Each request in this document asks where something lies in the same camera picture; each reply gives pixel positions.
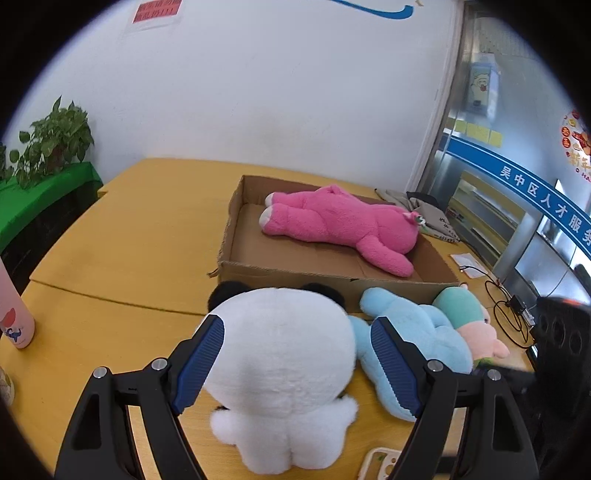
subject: blue gripper pad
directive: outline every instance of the blue gripper pad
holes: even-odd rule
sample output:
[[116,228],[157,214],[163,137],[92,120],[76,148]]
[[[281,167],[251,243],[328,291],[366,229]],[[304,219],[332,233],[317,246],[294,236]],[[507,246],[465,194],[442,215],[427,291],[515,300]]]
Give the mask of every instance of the blue gripper pad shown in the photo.
[[417,379],[396,344],[378,320],[375,320],[371,326],[371,344],[398,403],[417,416],[422,408],[417,393]]
[[178,375],[177,395],[173,407],[180,415],[197,400],[197,395],[212,369],[223,344],[223,322],[216,318]]

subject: blue wall painting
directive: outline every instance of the blue wall painting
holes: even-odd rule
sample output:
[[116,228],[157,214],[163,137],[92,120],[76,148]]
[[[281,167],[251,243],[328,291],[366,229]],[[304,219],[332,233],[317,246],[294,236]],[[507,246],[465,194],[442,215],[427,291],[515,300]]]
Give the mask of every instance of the blue wall painting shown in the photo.
[[404,20],[405,18],[409,18],[414,12],[414,7],[412,7],[411,5],[405,5],[404,8],[398,12],[384,12],[381,10],[372,10],[370,8],[362,7],[361,5],[358,5],[358,4],[352,4],[350,2],[346,2],[345,0],[330,0],[330,1],[336,2],[341,5],[345,5],[347,7],[354,8],[356,10],[360,10],[362,12],[376,15],[378,17],[389,18],[391,20]]

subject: white panda plush toy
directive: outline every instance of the white panda plush toy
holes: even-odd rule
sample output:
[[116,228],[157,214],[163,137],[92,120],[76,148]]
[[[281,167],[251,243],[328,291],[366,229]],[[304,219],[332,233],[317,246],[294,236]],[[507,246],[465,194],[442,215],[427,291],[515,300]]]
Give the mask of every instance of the white panda plush toy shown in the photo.
[[209,311],[224,341],[204,384],[221,403],[213,434],[255,473],[321,469],[340,456],[357,402],[342,392],[355,367],[343,297],[320,284],[251,290],[224,282]]

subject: blue banner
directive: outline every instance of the blue banner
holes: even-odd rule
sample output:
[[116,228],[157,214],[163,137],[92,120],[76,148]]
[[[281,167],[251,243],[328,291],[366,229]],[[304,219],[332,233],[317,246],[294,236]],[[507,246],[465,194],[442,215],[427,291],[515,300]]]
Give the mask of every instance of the blue banner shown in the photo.
[[517,163],[459,137],[450,137],[446,153],[509,187],[558,225],[591,258],[591,218],[552,185]]

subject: pink plush toy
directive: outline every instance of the pink plush toy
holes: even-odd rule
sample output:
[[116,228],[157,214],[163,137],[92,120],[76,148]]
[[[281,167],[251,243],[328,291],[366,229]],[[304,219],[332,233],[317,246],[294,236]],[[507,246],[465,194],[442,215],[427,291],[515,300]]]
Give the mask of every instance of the pink plush toy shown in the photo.
[[337,185],[315,192],[271,193],[259,224],[267,235],[356,248],[373,265],[399,277],[413,274],[404,256],[417,242],[422,217],[394,205],[370,205]]
[[506,358],[509,349],[496,337],[491,316],[468,285],[445,288],[433,301],[464,338],[475,362],[482,358]]

